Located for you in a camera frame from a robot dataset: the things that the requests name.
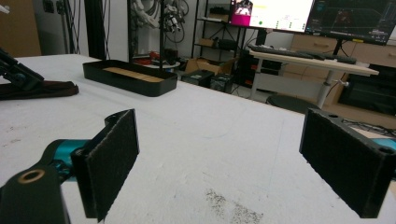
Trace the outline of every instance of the white tabletop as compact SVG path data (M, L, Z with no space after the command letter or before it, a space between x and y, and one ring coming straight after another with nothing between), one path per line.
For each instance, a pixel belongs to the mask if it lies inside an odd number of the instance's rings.
M308 67L316 67L325 70L346 72L346 73L367 76L367 77L370 75L378 75L378 71L363 66L357 66L355 64L338 63L336 61L330 61L330 60L321 61L315 59L289 57L284 55L260 53L253 50L250 51L250 54L257 58L281 62L281 63L296 63L300 65L306 65Z
M83 76L79 55L21 58L71 97L0 102L0 186L56 139L90 139L104 118L134 108L140 154L106 223L391 223L390 191L377 219L360 219L299 153L304 116L178 82L149 98ZM77 183L62 184L72 223L84 216Z

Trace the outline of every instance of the monitor screen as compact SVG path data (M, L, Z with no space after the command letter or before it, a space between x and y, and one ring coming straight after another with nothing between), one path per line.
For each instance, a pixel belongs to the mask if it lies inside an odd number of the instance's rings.
M396 0L317 0L306 32L386 45L395 23Z
M314 0L231 0L230 24L303 33Z

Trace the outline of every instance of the floor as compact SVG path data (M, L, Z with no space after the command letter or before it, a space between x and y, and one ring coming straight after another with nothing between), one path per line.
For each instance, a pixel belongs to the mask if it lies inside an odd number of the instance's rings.
M239 85L233 84L232 95L236 95L236 96L248 99L250 97L250 91L251 91L250 88L246 88L246 87L243 87L243 86L239 86ZM270 96L270 95L272 95L272 93L263 92L263 91L256 91L256 96L254 97L254 101L265 103L267 97Z

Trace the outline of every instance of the white wall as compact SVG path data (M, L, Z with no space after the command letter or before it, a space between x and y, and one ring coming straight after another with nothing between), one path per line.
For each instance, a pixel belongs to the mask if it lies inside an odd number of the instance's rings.
M150 5L152 0L142 0L145 5ZM195 9L196 0L186 0L190 7L189 14L184 18L185 23L183 24L185 29L185 38L179 44L171 43L169 40L165 42L166 48L177 49L179 56L190 57L192 49L192 34L195 21ZM211 4L224 4L228 0L210 0ZM44 13L41 0L34 0L35 3L35 15L37 20L37 26L39 26L39 35L42 37L42 48L48 50L48 54L61 54L65 53L64 45L64 33L61 23L61 17L56 13L48 14ZM70 1L71 8L74 8L74 3L78 4L78 1ZM108 34L108 50L111 59L128 61L128 6L126 0L113 0L110 1L110 29L107 30L107 15L105 17L105 30ZM87 29L85 23L85 9L84 0L80 3L81 9L79 14L79 50L82 55L89 55L88 52L88 40L87 40ZM205 0L200 0L200 6L198 9L198 18L201 18L205 14ZM202 24L198 23L198 29L196 33L196 41L201 37ZM78 27L78 6L76 6L76 17L75 25ZM247 31L247 38L251 36L252 31ZM139 53L147 53L150 51L159 51L160 48L160 31L159 29L141 28L139 30ZM266 45L272 45L276 48L283 47L288 48L290 46L292 35L271 33L267 36Z

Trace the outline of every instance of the white desk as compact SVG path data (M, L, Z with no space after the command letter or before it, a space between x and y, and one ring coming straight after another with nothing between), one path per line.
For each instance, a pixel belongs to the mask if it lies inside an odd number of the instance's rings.
M106 116L134 108L141 152L107 224L396 221L390 191L378 219L360 219L314 172L299 153L303 115L183 82L145 97L85 79L82 63L93 59L78 55L19 61L47 80L73 81L80 93L0 103L0 186L53 140L92 138ZM62 189L72 223L95 223L77 183Z
M250 54L253 55L253 57L259 59L257 73L254 77L253 86L251 88L250 99L254 98L254 94L257 89L264 89L268 91L276 91L317 99L317 106L322 108L324 101L326 100L326 95L332 85L335 72L351 73L367 77L370 75L378 75L378 72L373 69L357 66L355 64L303 59L276 54L260 53L253 50L250 51ZM295 63L309 67L316 67L319 69L329 70L329 73L324 83L282 77L282 69L279 72L280 76L268 75L261 73L262 60L270 60L284 64Z
M145 64L144 66L149 67L149 68L160 68L159 65L154 65L154 64ZM175 64L163 64L163 69L176 68L179 66L180 66L179 62L176 62Z

